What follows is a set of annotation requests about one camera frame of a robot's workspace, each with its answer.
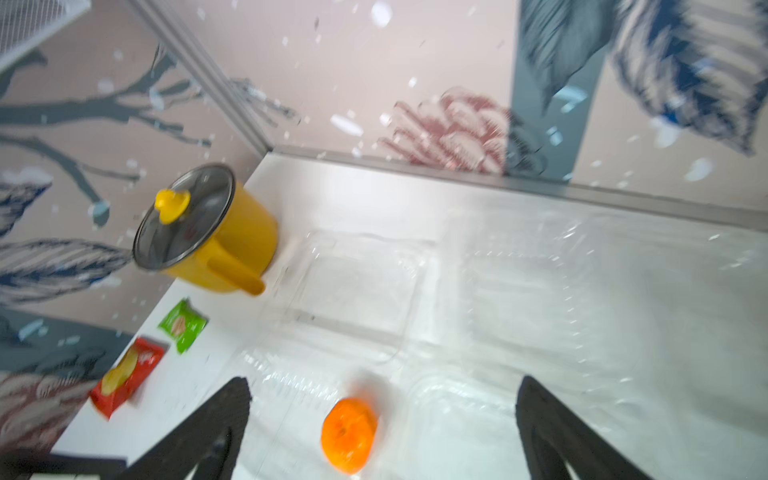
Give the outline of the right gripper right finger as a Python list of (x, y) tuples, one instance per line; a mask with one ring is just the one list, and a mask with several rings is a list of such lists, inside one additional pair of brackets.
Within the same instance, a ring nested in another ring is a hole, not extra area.
[(533, 479), (649, 477), (530, 375), (518, 389), (516, 420)]

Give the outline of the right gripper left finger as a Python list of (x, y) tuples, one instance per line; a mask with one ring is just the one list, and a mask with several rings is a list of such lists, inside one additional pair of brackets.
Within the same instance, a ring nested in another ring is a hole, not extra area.
[(121, 479), (230, 479), (250, 414), (244, 377), (234, 377), (137, 461)]

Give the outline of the clear plastic container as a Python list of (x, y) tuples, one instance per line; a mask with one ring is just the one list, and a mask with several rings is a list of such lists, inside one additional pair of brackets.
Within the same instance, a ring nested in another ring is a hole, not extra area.
[(457, 214), (442, 249), (441, 312), (485, 355), (583, 364), (600, 309), (591, 226), (553, 212)]
[(265, 327), (234, 352), (221, 376), (251, 393), (239, 463), (251, 479), (337, 479), (321, 447), (342, 399), (370, 404), (379, 423), (363, 479), (402, 479), (396, 439), (402, 375), (433, 242), (314, 231), (290, 251), (261, 313)]
[[(495, 385), (430, 368), (407, 382), (389, 434), (396, 479), (527, 479), (514, 375)], [(767, 439), (691, 410), (629, 379), (601, 386), (546, 385), (590, 428), (654, 479), (764, 479)]]

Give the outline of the small orange container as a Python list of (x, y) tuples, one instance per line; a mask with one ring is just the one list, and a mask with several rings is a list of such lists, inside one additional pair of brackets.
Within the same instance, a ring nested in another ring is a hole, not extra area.
[(357, 397), (339, 400), (326, 416), (321, 429), (321, 448), (328, 462), (347, 475), (367, 464), (378, 430), (373, 408)]

